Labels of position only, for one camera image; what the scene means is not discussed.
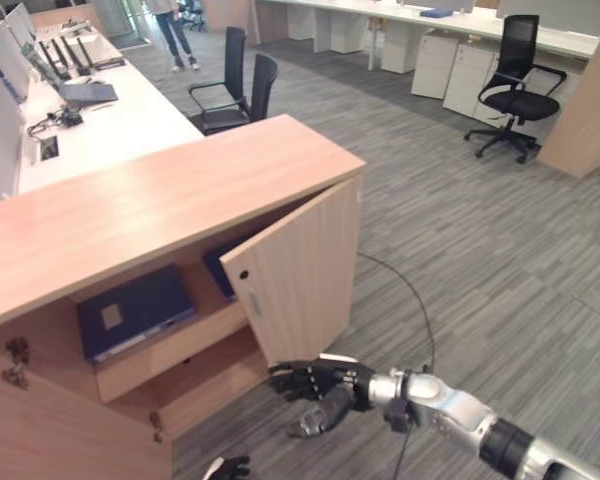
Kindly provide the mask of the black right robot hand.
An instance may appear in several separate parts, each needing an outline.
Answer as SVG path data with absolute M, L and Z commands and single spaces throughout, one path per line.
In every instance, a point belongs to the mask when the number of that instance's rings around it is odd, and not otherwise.
M 288 425 L 286 435 L 294 439 L 318 437 L 333 430 L 350 411 L 370 410 L 369 388 L 375 374 L 355 359 L 329 355 L 269 366 L 269 385 L 286 402 L 313 403 Z

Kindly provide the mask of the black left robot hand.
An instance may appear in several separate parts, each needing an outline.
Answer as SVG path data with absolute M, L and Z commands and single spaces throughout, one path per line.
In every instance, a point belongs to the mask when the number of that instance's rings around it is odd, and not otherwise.
M 242 480 L 250 475 L 249 456 L 217 457 L 207 468 L 203 480 Z

